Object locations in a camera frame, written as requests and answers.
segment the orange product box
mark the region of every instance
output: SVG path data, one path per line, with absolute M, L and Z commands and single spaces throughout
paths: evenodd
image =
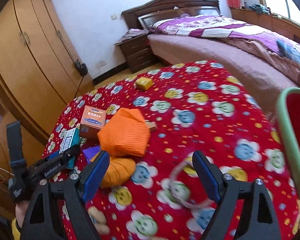
M 79 136 L 87 139 L 98 140 L 97 133 L 104 127 L 106 111 L 92 106 L 85 106 Z

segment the red floral blanket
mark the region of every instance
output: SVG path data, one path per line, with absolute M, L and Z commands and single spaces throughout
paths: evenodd
M 173 239 L 199 239 L 216 207 L 191 212 L 181 207 L 168 190 L 168 176 L 182 160 L 201 150 L 223 173 L 243 181 L 264 180 L 273 199 L 282 239 L 292 238 L 298 215 L 297 194 L 289 178 L 279 138 L 255 100 L 242 84 L 215 61 L 177 64 L 139 75 L 150 77 L 148 91 L 134 87 L 136 76 L 75 98 L 61 114 L 46 146 L 46 155 L 59 149 L 66 130 L 79 127 L 84 105 L 106 109 L 109 120 L 120 107 L 138 108 L 145 119 L 155 121 L 144 158 L 135 158 L 131 179 L 116 189 L 99 189 L 87 205 L 97 207 L 110 228 L 104 240 L 149 239 L 156 235 Z M 81 140 L 82 149 L 94 146 Z M 84 155 L 75 171 L 86 165 Z M 67 178 L 69 171 L 54 177 Z M 175 184 L 179 196 L 200 203 L 206 193 L 191 167 Z M 225 239 L 232 239 L 242 203 L 238 202 Z M 60 213 L 69 239 L 76 239 L 64 202 Z

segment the green plastic basket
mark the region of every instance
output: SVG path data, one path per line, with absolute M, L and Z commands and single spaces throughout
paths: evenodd
M 287 88 L 276 103 L 276 127 L 300 198 L 300 88 Z

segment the blue cloth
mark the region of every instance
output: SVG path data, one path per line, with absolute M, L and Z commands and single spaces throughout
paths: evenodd
M 280 56 L 287 57 L 300 64 L 300 53 L 290 45 L 277 40 Z
M 262 4 L 254 4 L 247 6 L 249 10 L 256 11 L 257 14 L 263 13 L 263 14 L 270 14 L 270 11 L 267 7 L 263 6 Z

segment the teal box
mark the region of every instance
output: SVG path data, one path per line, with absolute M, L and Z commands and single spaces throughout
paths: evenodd
M 68 130 L 62 140 L 62 143 L 60 145 L 60 153 L 65 151 L 66 149 L 69 149 L 71 146 L 75 144 L 80 144 L 80 136 L 79 136 L 79 129 L 78 128 L 72 128 Z M 71 158 L 69 160 L 69 164 L 67 166 L 67 169 L 73 169 L 74 167 L 74 161 L 75 157 Z

